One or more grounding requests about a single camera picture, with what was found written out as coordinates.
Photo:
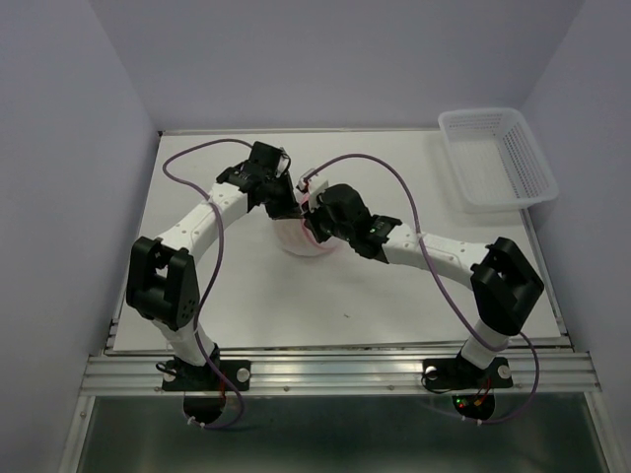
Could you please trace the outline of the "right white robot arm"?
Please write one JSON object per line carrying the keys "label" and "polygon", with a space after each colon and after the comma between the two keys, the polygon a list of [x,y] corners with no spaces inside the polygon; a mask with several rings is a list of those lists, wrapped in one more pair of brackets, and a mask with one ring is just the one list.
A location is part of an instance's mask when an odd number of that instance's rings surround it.
{"label": "right white robot arm", "polygon": [[359,256],[429,272],[443,295],[445,278],[473,293],[478,320],[454,360],[456,378],[475,384],[520,334],[544,284],[512,240],[473,243],[419,233],[397,218],[373,214],[347,184],[304,186],[301,210],[315,241],[335,237]]}

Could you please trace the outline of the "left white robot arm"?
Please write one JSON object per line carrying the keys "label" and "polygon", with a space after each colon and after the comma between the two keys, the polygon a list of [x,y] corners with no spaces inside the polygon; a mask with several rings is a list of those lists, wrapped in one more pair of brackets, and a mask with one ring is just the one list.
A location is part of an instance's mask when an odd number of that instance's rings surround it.
{"label": "left white robot arm", "polygon": [[208,294],[199,289],[197,264],[212,245],[223,250],[227,227],[257,206],[272,219],[300,214],[286,152],[261,142],[248,148],[248,158],[223,170],[208,190],[166,170],[167,178],[192,188],[202,200],[158,236],[137,238],[130,252],[127,304],[159,329],[175,357],[186,363],[185,376],[199,388],[218,380],[220,366],[210,358],[217,345],[199,323]]}

